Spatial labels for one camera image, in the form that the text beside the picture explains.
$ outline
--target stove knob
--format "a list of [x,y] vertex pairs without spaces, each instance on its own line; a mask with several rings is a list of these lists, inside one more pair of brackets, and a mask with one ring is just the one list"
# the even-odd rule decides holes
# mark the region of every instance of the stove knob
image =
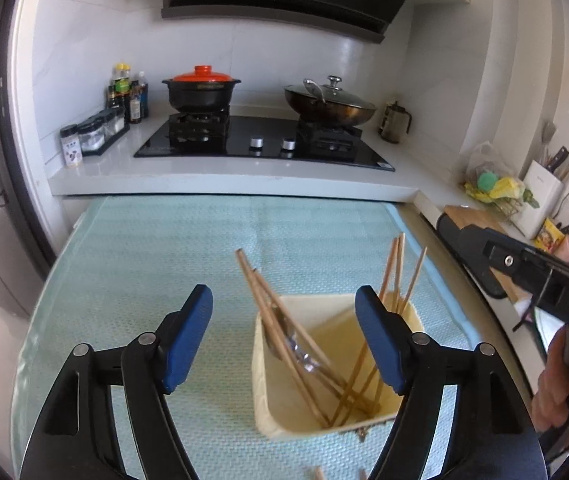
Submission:
[[288,152],[295,150],[295,139],[292,139],[291,137],[282,139],[282,149],[287,150]]
[[251,148],[262,148],[264,146],[263,137],[251,137],[251,142],[249,143]]

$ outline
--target cutting board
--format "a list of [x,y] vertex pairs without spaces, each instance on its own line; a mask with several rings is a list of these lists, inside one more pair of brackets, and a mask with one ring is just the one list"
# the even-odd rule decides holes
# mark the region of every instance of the cutting board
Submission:
[[[502,226],[488,211],[481,211],[480,209],[473,209],[471,207],[462,207],[458,205],[448,205],[444,208],[444,213],[448,215],[449,218],[453,220],[453,223],[455,223],[460,229],[467,225],[474,224],[478,227],[482,227],[482,229],[488,227],[506,234],[504,229],[502,229]],[[524,290],[519,286],[514,285],[508,276],[493,269],[491,269],[491,272],[493,272],[496,279],[500,282],[500,285],[502,285],[502,288],[506,292],[506,295],[509,297],[509,300],[513,303],[517,303],[518,301],[529,297]]]

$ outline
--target gas stove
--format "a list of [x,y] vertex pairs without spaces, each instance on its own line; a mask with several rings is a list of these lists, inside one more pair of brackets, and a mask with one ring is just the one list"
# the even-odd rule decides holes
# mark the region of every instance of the gas stove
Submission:
[[360,137],[358,128],[214,114],[171,115],[140,149],[143,156],[240,156],[346,164],[395,171]]

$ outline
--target hand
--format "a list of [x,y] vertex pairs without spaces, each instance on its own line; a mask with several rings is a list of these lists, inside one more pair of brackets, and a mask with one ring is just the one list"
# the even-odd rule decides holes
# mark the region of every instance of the hand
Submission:
[[546,431],[552,426],[559,428],[568,417],[569,369],[564,364],[564,348],[567,328],[562,327],[551,344],[547,366],[538,379],[538,393],[533,397],[531,419],[536,431]]

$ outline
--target orange pot lid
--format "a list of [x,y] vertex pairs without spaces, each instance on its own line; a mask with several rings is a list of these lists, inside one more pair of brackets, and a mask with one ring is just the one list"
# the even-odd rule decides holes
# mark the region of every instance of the orange pot lid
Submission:
[[211,65],[196,65],[193,72],[176,75],[173,81],[215,82],[233,81],[230,75],[213,72]]

